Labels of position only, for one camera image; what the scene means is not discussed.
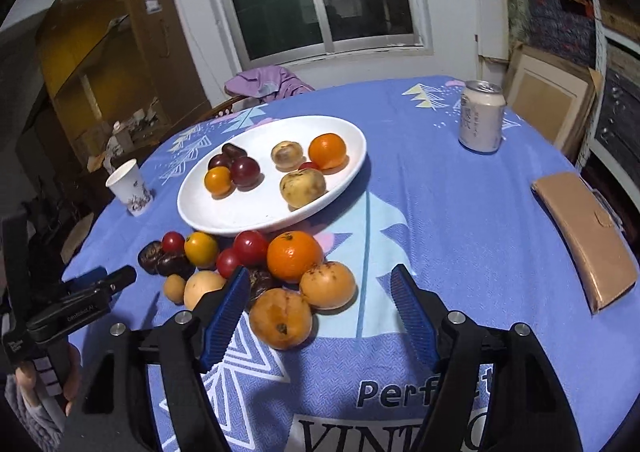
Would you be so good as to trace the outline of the grey knit sleeve forearm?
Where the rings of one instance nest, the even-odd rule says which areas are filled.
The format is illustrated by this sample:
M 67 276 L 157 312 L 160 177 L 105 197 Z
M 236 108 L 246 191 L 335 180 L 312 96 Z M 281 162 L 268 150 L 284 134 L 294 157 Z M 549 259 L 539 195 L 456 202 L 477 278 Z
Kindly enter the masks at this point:
M 4 398 L 13 415 L 35 441 L 41 451 L 54 452 L 60 445 L 62 432 L 53 422 L 35 391 L 36 381 L 20 370 L 6 378 Z

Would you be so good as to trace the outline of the person's left hand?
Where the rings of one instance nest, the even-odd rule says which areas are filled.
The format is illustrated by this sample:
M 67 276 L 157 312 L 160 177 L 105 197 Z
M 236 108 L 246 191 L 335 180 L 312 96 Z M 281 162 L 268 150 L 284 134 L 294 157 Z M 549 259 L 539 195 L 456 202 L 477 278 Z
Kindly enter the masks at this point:
M 73 344 L 67 345 L 67 360 L 68 365 L 70 366 L 70 371 L 68 371 L 66 383 L 64 385 L 60 382 L 56 383 L 58 392 L 54 397 L 58 394 L 62 394 L 66 400 L 65 415 L 69 416 L 70 409 L 72 409 L 74 400 L 78 393 L 81 376 L 80 352 Z M 40 373 L 35 369 L 32 362 L 23 362 L 15 369 L 14 376 L 16 385 L 20 388 L 27 408 L 40 408 L 41 398 L 39 396 L 38 386 L 40 384 L 47 385 L 47 383 L 50 383 L 51 386 L 46 387 L 46 393 L 51 394 L 53 389 L 54 373 L 51 371 Z

